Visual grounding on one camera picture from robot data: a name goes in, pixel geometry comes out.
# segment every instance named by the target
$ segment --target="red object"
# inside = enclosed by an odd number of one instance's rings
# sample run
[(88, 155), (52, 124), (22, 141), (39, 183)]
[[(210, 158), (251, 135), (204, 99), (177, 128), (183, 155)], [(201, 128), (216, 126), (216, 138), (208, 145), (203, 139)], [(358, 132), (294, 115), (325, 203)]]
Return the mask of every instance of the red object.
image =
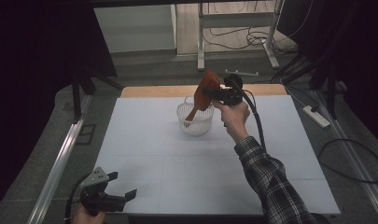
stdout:
[(187, 121), (192, 121), (194, 119), (197, 110), (204, 111), (211, 104), (212, 99), (203, 94), (203, 88), (207, 88), (212, 91), (220, 89), (220, 83), (214, 72), (207, 71), (203, 76), (203, 80), (201, 80), (200, 85), (198, 85), (197, 90), (194, 93), (194, 108), (192, 108), (191, 112), (186, 117)]

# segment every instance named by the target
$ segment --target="white wire basket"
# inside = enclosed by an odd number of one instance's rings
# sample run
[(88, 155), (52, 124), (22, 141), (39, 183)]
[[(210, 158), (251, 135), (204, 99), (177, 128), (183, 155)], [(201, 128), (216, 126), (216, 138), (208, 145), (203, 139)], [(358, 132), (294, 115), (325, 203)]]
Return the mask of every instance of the white wire basket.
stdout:
[(186, 97), (185, 102), (179, 105), (176, 110), (180, 129), (192, 135), (207, 133), (211, 128), (214, 107), (210, 105), (204, 111), (197, 110), (194, 119), (187, 121), (186, 117), (191, 112), (192, 108), (194, 108), (194, 103), (188, 102), (189, 97), (193, 98), (192, 96)]

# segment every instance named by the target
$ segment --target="hand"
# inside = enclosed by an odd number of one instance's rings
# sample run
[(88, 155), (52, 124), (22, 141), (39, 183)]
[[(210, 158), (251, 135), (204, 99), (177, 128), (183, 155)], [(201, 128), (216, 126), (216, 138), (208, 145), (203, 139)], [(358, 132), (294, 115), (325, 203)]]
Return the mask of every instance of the hand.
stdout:
[(99, 212), (96, 217), (90, 215), (89, 211), (81, 204), (78, 204), (75, 215), (73, 216), (73, 224), (103, 224), (106, 212)]
[(239, 143), (249, 136), (245, 123), (250, 112), (245, 102), (238, 105), (224, 105), (220, 101), (212, 100), (212, 104), (221, 111), (221, 120), (226, 125), (227, 133), (235, 143)]

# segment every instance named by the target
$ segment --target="person's arm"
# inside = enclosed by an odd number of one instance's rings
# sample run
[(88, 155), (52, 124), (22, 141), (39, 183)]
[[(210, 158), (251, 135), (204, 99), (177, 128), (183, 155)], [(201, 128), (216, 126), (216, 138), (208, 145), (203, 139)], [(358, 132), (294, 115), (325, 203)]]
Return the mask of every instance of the person's arm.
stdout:
[(247, 182), (258, 194), (268, 222), (315, 223), (300, 195), (287, 180), (284, 164), (268, 155), (247, 133), (245, 123), (250, 114), (247, 104), (227, 106), (219, 101), (212, 101), (212, 104), (220, 109), (227, 133), (237, 144), (234, 149), (244, 167)]

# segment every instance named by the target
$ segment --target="power strip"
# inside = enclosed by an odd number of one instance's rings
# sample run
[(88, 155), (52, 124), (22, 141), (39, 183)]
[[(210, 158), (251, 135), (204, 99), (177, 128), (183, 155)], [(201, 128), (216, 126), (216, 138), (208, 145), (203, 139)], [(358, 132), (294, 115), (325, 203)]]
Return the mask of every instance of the power strip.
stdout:
[(311, 119), (313, 119), (317, 124), (319, 124), (320, 127), (325, 128), (325, 127), (328, 127), (330, 125), (330, 123), (325, 118), (323, 118), (323, 116), (321, 116), (317, 112), (312, 112), (311, 109), (312, 109), (311, 106), (308, 105), (308, 106), (304, 107), (302, 110)]

